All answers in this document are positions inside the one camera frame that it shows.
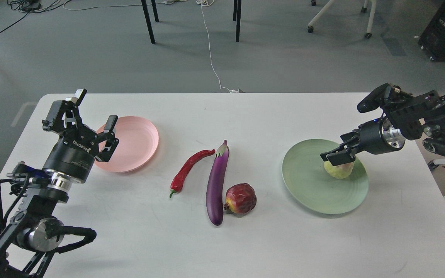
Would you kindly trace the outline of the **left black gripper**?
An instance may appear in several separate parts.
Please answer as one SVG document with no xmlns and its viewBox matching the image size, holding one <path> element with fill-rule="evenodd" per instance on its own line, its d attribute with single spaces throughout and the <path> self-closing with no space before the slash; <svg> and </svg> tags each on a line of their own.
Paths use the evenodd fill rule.
<svg viewBox="0 0 445 278">
<path fill-rule="evenodd" d="M 65 174 L 78 183 L 85 183 L 87 180 L 94 158 L 98 162 L 109 162 L 119 144 L 114 131 L 118 121 L 116 115 L 108 117 L 104 130 L 95 138 L 97 145 L 79 141 L 85 139 L 87 133 L 79 113 L 79 106 L 86 93 L 86 89 L 78 89 L 72 97 L 54 101 L 48 115 L 42 120 L 44 131 L 59 136 L 43 169 L 46 172 Z M 98 146 L 102 142 L 105 144 L 99 150 Z"/>
</svg>

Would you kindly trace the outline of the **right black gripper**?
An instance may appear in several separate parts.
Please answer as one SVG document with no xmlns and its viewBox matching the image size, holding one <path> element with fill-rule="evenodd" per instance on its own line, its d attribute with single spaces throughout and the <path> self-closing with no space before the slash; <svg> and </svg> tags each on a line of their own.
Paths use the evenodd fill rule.
<svg viewBox="0 0 445 278">
<path fill-rule="evenodd" d="M 341 135 L 339 147 L 320 154 L 321 159 L 333 166 L 356 160 L 356 154 L 366 151 L 371 154 L 392 153 L 404 147 L 406 138 L 387 118 L 377 118 L 359 125 L 350 133 Z"/>
</svg>

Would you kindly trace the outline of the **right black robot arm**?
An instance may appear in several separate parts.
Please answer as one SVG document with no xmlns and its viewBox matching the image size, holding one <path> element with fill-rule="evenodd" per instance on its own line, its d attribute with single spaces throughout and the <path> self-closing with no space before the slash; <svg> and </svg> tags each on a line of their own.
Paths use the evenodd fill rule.
<svg viewBox="0 0 445 278">
<path fill-rule="evenodd" d="M 378 155 L 401 150 L 407 140 L 426 135 L 423 146 L 445 157 L 445 95 L 436 90 L 419 96 L 403 92 L 399 86 L 382 84 L 357 104 L 360 113 L 382 109 L 380 118 L 365 122 L 341 135 L 341 144 L 322 153 L 333 166 L 355 161 L 362 151 Z"/>
</svg>

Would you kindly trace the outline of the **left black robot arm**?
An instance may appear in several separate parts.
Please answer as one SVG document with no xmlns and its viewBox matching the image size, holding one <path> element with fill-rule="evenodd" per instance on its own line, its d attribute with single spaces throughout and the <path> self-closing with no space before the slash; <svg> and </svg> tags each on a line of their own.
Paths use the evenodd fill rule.
<svg viewBox="0 0 445 278">
<path fill-rule="evenodd" d="M 0 180 L 0 278 L 42 278 L 56 253 L 92 243 L 95 230 L 65 226 L 53 216 L 66 203 L 75 183 L 84 183 L 94 162 L 108 162 L 119 139 L 110 115 L 104 130 L 95 132 L 82 122 L 79 106 L 87 91 L 55 101 L 42 121 L 46 132 L 58 134 L 42 169 L 20 162 Z"/>
</svg>

